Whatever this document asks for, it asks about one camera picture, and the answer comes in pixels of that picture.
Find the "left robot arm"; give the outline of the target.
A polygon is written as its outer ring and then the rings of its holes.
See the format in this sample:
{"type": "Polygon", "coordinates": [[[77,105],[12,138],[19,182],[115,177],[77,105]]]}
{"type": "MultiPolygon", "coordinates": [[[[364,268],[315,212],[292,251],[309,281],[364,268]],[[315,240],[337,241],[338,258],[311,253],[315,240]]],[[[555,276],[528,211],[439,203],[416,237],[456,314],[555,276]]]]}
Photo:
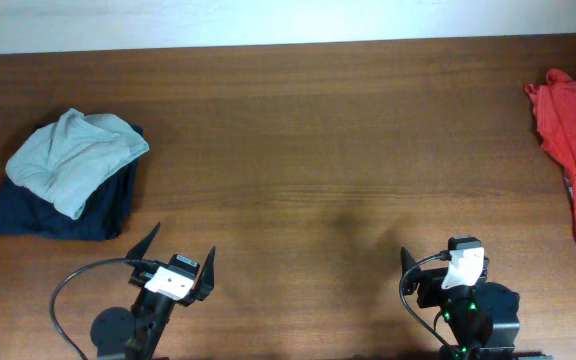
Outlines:
{"type": "Polygon", "coordinates": [[[140,289],[131,308],[108,308],[93,321],[90,338],[99,360],[151,359],[174,308],[203,301],[214,289],[215,249],[203,264],[180,254],[166,263],[144,259],[158,230],[154,227],[125,256],[136,262],[129,283],[140,289]]]}

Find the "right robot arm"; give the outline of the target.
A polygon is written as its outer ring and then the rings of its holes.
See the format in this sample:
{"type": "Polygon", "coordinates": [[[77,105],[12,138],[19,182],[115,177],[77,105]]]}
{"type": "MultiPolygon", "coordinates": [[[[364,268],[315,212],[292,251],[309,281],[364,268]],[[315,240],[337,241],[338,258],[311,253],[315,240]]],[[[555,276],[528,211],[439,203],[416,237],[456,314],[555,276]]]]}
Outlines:
{"type": "Polygon", "coordinates": [[[508,287],[489,282],[489,259],[482,242],[472,236],[451,237],[447,248],[415,260],[400,250],[402,276],[399,296],[403,307],[440,343],[442,359],[511,359],[519,333],[520,296],[508,287]],[[417,297],[421,309],[437,308],[456,341],[449,343],[409,305],[417,297]]]}

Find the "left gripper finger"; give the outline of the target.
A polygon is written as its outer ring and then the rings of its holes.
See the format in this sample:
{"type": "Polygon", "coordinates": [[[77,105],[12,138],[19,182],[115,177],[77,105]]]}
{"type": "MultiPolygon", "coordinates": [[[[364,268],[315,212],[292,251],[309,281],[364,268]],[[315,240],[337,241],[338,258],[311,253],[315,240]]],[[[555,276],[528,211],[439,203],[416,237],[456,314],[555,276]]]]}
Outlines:
{"type": "Polygon", "coordinates": [[[133,246],[126,254],[125,258],[129,260],[141,260],[147,253],[150,245],[156,237],[161,223],[157,223],[154,228],[141,241],[133,246]]]}
{"type": "Polygon", "coordinates": [[[198,301],[204,301],[214,289],[215,255],[216,255],[216,248],[213,247],[208,253],[206,261],[203,264],[203,268],[201,269],[201,273],[197,278],[197,282],[194,288],[194,298],[198,301]]]}

